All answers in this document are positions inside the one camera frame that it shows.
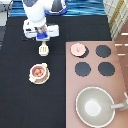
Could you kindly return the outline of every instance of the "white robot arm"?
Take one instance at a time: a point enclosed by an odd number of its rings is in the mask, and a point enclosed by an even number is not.
[[[27,38],[36,37],[37,41],[44,41],[59,36],[58,25],[46,25],[45,10],[59,12],[65,8],[65,0],[22,0],[22,3],[28,17],[23,25]]]

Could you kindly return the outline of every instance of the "white mug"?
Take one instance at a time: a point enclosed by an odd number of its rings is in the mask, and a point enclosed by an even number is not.
[[[40,68],[41,70],[43,70],[43,75],[40,77],[36,77],[34,76],[34,71]],[[30,69],[30,75],[29,75],[29,80],[33,83],[42,83],[43,81],[45,81],[48,77],[48,68],[47,68],[47,64],[46,63],[42,63],[42,64],[36,64],[34,65],[31,69]]]

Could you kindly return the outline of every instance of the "small white object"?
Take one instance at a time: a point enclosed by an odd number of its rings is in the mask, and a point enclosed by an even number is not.
[[[48,48],[48,46],[46,45],[46,42],[43,41],[43,42],[42,42],[42,45],[39,47],[39,54],[40,54],[41,56],[47,56],[48,53],[49,53],[49,48]]]
[[[101,107],[95,100],[87,101],[85,104],[85,111],[90,116],[97,116],[100,114]]]
[[[59,36],[59,26],[58,25],[50,25],[50,26],[48,26],[46,33],[50,37]]]
[[[118,54],[118,56],[125,56],[125,54]]]
[[[122,36],[128,36],[128,33],[121,33]]]
[[[115,46],[123,46],[123,44],[115,44]]]
[[[29,80],[33,83],[36,81],[36,79],[34,79],[33,77],[30,77]]]

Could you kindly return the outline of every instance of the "black tablecloth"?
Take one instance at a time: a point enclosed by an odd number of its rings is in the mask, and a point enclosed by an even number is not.
[[[22,41],[25,19],[8,18],[0,51],[0,128],[66,128],[65,43],[110,41],[107,16],[47,17],[48,23],[60,27],[60,36],[48,42],[47,57],[38,54],[41,42]],[[29,70],[43,62],[50,79],[34,85],[28,80]]]

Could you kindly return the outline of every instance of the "white bowl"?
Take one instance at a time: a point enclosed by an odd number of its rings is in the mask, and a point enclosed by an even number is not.
[[[76,111],[80,119],[91,127],[105,127],[115,116],[112,97],[99,87],[87,87],[76,98]]]

